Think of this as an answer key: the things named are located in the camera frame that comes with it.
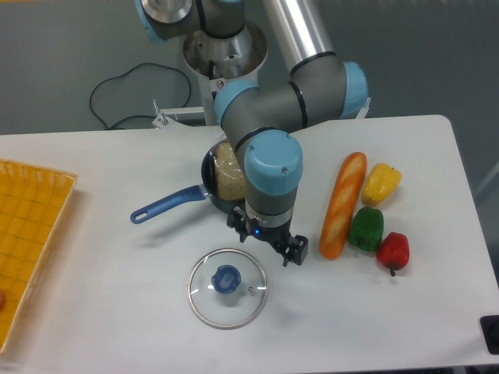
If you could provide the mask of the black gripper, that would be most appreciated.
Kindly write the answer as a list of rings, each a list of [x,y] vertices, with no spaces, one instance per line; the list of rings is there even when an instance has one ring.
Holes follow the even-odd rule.
[[[291,220],[277,227],[264,227],[262,221],[253,218],[249,221],[250,234],[262,242],[268,243],[283,257],[282,266],[289,263],[301,266],[308,255],[308,238],[302,235],[294,237],[290,234]]]

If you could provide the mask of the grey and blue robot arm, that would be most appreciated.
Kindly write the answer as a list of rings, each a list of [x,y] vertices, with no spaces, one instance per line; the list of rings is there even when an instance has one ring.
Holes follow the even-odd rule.
[[[267,40],[245,16],[241,1],[138,1],[136,11],[156,41],[182,36],[184,58],[206,81],[206,117],[221,126],[245,181],[243,197],[225,197],[217,156],[203,160],[203,183],[134,212],[135,224],[190,201],[211,199],[240,238],[268,243],[285,263],[301,264],[307,240],[290,226],[303,153],[294,132],[357,115],[368,99],[362,69],[336,54],[312,1],[266,1],[265,12],[284,57],[289,81],[262,90],[254,76]]]

